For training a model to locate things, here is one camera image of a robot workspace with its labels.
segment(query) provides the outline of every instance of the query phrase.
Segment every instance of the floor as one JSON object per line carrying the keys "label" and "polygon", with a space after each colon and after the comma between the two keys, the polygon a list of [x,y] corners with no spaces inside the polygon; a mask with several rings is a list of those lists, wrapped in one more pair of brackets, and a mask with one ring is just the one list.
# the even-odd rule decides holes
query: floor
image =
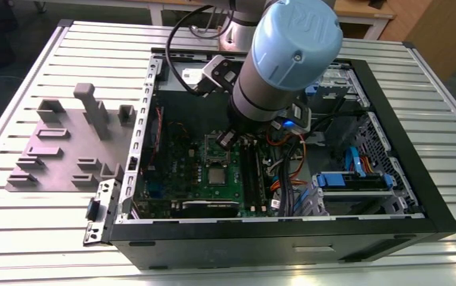
{"label": "floor", "polygon": [[[150,13],[143,9],[52,3],[47,4],[47,8],[47,13],[39,14],[32,2],[15,1],[14,13],[19,22],[19,28],[8,33],[7,38],[16,54],[16,60],[9,66],[0,69],[0,76],[24,78],[56,27],[56,23],[63,18],[112,23],[150,24]],[[198,24],[205,26],[207,17],[206,15],[202,16]],[[174,24],[182,17],[183,12],[165,11],[165,25]],[[20,80],[16,78],[0,78],[0,115],[19,84]],[[456,73],[447,81],[447,87],[456,98]]]}

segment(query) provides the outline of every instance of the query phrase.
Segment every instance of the slotted aluminum surface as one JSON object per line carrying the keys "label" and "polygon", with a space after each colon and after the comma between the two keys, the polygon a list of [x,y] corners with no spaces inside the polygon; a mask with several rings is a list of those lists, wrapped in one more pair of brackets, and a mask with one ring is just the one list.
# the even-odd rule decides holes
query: slotted aluminum surface
{"label": "slotted aluminum surface", "polygon": [[[114,247],[83,248],[86,193],[8,193],[5,179],[35,128],[43,98],[82,108],[91,82],[106,108],[136,104],[153,46],[170,28],[87,23],[59,27],[0,119],[0,283],[94,285],[456,285],[456,235],[372,263],[140,272]],[[217,49],[181,30],[175,47]],[[346,40],[341,58],[366,60],[456,217],[456,102],[400,43]]]}

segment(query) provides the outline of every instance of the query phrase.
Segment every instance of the open computer tower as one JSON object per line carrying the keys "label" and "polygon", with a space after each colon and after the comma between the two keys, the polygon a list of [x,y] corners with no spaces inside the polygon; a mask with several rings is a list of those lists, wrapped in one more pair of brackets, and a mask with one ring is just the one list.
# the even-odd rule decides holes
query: open computer tower
{"label": "open computer tower", "polygon": [[[245,59],[174,50],[183,79],[217,54]],[[153,50],[123,181],[99,184],[84,245],[114,245],[139,269],[226,268],[372,261],[456,233],[365,61],[337,59],[302,95],[313,120],[368,112],[333,118],[302,142],[293,214],[278,216],[275,148],[257,134],[218,147],[229,94],[189,95],[163,56]]]}

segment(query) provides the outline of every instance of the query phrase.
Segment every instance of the motherboard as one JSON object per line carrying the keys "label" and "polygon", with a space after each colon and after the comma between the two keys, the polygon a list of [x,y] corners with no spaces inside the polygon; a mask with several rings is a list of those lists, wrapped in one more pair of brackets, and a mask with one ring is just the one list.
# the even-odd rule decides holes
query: motherboard
{"label": "motherboard", "polygon": [[166,126],[154,167],[143,174],[135,196],[142,217],[155,219],[267,216],[265,177],[257,141],[241,141],[226,151],[218,132],[190,139],[181,123]]}

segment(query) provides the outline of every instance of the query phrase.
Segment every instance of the table leg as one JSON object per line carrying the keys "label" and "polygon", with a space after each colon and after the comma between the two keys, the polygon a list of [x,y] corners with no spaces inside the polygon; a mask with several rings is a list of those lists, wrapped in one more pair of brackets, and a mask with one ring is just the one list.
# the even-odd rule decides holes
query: table leg
{"label": "table leg", "polygon": [[148,4],[148,6],[150,6],[151,25],[162,26],[162,5]]}
{"label": "table leg", "polygon": [[44,14],[47,11],[46,2],[34,1],[34,4],[35,4],[35,8],[36,8],[36,11],[39,12],[39,14]]}
{"label": "table leg", "polygon": [[365,33],[364,40],[377,40],[381,33],[384,32],[386,23],[386,19],[374,19],[373,25],[369,27],[368,32]]}

